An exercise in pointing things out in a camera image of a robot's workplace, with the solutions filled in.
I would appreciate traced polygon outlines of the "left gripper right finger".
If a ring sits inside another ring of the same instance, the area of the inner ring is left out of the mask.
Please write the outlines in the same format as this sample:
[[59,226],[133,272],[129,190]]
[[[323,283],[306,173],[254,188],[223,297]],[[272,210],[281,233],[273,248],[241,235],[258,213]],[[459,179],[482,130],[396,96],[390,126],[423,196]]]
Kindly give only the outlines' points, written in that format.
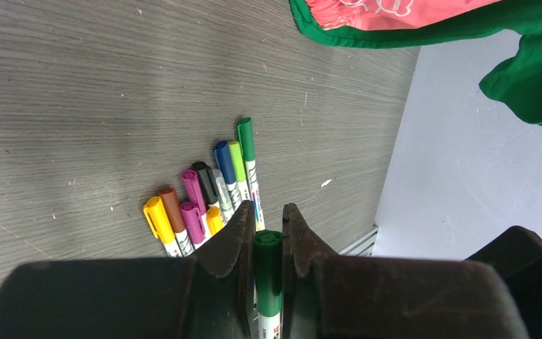
[[506,284],[476,261],[342,256],[297,205],[282,215],[285,338],[527,338]]

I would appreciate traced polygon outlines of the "lime cap marker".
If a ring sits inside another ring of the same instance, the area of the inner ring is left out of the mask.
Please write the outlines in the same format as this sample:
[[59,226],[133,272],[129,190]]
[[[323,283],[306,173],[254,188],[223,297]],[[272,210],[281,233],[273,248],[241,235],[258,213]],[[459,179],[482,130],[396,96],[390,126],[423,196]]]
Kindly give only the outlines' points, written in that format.
[[229,152],[231,155],[232,164],[234,166],[236,187],[239,190],[241,200],[249,201],[251,199],[251,194],[248,188],[248,181],[246,179],[246,171],[241,154],[241,146],[238,141],[229,142]]

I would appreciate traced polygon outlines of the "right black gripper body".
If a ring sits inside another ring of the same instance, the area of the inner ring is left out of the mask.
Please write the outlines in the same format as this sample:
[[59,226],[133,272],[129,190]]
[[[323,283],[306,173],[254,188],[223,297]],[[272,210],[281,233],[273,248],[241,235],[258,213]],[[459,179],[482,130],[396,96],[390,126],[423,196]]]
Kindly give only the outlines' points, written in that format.
[[505,281],[531,338],[542,338],[542,239],[512,226],[469,257],[492,266]]

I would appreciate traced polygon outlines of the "green clip cap marker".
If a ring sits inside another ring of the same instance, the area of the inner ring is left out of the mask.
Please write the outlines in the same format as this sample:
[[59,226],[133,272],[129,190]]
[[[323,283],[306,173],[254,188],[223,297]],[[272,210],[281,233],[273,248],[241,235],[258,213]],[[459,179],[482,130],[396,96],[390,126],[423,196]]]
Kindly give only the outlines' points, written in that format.
[[282,337],[282,239],[271,230],[256,232],[253,239],[259,338]]

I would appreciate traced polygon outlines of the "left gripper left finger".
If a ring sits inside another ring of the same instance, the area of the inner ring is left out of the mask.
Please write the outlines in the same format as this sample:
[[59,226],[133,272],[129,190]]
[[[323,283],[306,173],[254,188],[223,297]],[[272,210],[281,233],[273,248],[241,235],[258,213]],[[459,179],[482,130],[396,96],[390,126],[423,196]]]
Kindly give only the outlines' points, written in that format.
[[183,258],[37,261],[0,287],[0,338],[250,338],[254,207]]

